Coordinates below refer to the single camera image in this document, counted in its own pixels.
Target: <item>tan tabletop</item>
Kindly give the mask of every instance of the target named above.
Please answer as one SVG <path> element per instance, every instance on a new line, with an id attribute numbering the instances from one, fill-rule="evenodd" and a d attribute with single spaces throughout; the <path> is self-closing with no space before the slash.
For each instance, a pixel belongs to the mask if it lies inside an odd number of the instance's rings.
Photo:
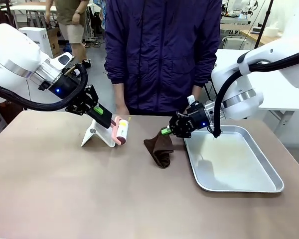
<path id="1" fill-rule="evenodd" d="M 125 146 L 81 148 L 89 117 L 21 113 L 0 135 L 0 238 L 299 239 L 299 165 L 262 122 L 237 125 L 280 174 L 279 195 L 203 191 L 175 137 L 158 168 L 143 139 L 168 120 L 132 116 Z"/>
<path id="2" fill-rule="evenodd" d="M 220 24 L 221 30 L 231 30 L 231 31 L 238 31 L 238 30 L 246 30 L 250 29 L 250 25 L 238 25 L 238 24 Z"/>
<path id="3" fill-rule="evenodd" d="M 28 2 L 18 3 L 16 5 L 18 5 L 18 6 L 32 6 L 32 5 L 35 5 L 35 6 L 45 6 L 46 3 L 45 2 L 39 2 L 39 1 L 28 1 Z"/>
<path id="4" fill-rule="evenodd" d="M 241 32 L 243 33 L 243 35 L 247 36 L 249 39 L 257 41 L 258 39 L 258 34 L 252 34 L 249 32 L 249 29 L 245 29 L 245 30 L 241 30 Z M 262 45 L 268 44 L 269 42 L 275 41 L 280 39 L 280 36 L 275 36 L 275 37 L 270 37 L 270 36 L 262 36 L 260 43 Z"/>

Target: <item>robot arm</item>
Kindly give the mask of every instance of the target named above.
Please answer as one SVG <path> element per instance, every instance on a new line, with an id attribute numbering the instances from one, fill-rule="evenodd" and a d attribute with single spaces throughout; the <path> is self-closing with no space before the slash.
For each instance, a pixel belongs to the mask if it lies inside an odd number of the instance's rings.
<path id="1" fill-rule="evenodd" d="M 228 61 L 227 66 L 216 67 L 212 72 L 218 93 L 216 101 L 208 105 L 190 103 L 188 114 L 178 113 L 163 134 L 191 137 L 194 130 L 208 127 L 217 138 L 221 134 L 221 118 L 241 120 L 255 113 L 263 102 L 263 95 L 252 88 L 248 79 L 252 72 L 280 70 L 293 86 L 299 88 L 299 39 L 282 38 L 249 51 L 238 60 Z"/>
<path id="2" fill-rule="evenodd" d="M 256 0 L 242 0 L 242 4 L 244 5 L 242 9 L 244 15 L 250 14 L 252 16 L 253 12 L 258 8 L 258 2 Z"/>
<path id="3" fill-rule="evenodd" d="M 65 53 L 55 59 L 41 52 L 26 35 L 7 24 L 0 25 L 0 103 L 9 100 L 36 111 L 57 111 L 88 114 L 105 128 L 109 128 L 112 113 L 98 103 L 93 86 L 87 86 L 87 72 L 78 64 L 81 80 L 68 74 L 65 66 L 72 56 Z M 49 90 L 61 101 L 52 104 L 32 102 L 16 94 L 27 79 L 38 85 L 38 91 Z"/>

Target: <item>lint roller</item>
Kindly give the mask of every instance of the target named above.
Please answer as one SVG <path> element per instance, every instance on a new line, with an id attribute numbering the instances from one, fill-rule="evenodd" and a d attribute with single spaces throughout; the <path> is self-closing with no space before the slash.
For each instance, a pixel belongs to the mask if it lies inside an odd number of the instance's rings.
<path id="1" fill-rule="evenodd" d="M 115 117 L 116 126 L 112 130 L 112 140 L 117 145 L 123 145 L 126 143 L 129 131 L 129 122 L 121 117 Z"/>

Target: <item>person's arm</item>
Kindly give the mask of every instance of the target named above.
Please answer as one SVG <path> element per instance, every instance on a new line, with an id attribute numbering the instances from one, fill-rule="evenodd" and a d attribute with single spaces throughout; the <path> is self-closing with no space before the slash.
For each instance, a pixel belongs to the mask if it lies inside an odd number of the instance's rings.
<path id="1" fill-rule="evenodd" d="M 73 14 L 73 17 L 72 17 L 72 23 L 74 25 L 80 24 L 81 14 L 83 14 L 85 12 L 85 9 L 89 4 L 88 0 L 80 0 L 80 1 L 81 1 L 80 5 L 75 10 L 75 13 Z"/>
<path id="2" fill-rule="evenodd" d="M 127 77 L 126 36 L 124 30 L 124 21 L 118 0 L 107 1 L 105 69 L 113 84 L 117 113 L 120 115 L 129 113 L 124 100 L 124 81 Z"/>
<path id="3" fill-rule="evenodd" d="M 192 94 L 199 99 L 204 84 L 208 83 L 216 62 L 220 44 L 221 0 L 209 0 L 206 17 L 200 26 L 195 45 L 196 74 Z"/>
<path id="4" fill-rule="evenodd" d="M 50 23 L 50 16 L 51 16 L 50 9 L 52 5 L 53 5 L 53 0 L 45 1 L 45 20 L 48 24 Z"/>
<path id="5" fill-rule="evenodd" d="M 89 4 L 89 0 L 81 0 L 80 5 L 76 9 L 79 14 L 83 14 Z"/>

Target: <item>purple jacket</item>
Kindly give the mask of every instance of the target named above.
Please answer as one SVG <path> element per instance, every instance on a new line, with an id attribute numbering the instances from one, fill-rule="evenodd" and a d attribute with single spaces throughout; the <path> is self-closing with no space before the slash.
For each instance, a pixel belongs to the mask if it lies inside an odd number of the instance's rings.
<path id="1" fill-rule="evenodd" d="M 220 18 L 221 0 L 107 0 L 105 68 L 124 83 L 126 105 L 184 110 L 193 86 L 210 78 Z"/>

